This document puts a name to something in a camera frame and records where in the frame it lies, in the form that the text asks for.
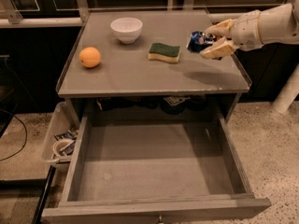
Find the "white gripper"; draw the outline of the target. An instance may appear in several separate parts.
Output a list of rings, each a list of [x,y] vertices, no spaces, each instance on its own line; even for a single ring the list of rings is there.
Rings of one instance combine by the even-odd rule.
[[[245,13],[238,19],[221,21],[205,29],[212,35],[225,36],[203,49],[200,55],[205,59],[216,59],[232,55],[238,48],[243,51],[260,49],[263,46],[259,35],[260,10]]]

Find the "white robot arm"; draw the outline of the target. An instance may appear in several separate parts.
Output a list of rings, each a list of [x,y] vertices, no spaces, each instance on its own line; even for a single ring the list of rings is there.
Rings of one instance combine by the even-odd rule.
[[[200,52],[205,59],[230,56],[238,49],[260,49],[272,43],[298,45],[299,0],[221,21],[207,28],[206,33],[218,35],[220,39]]]

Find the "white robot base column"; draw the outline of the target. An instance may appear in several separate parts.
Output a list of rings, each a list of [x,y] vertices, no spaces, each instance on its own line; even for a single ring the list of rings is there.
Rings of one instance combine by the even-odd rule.
[[[273,103],[278,113],[285,113],[299,94],[299,64],[296,66]]]

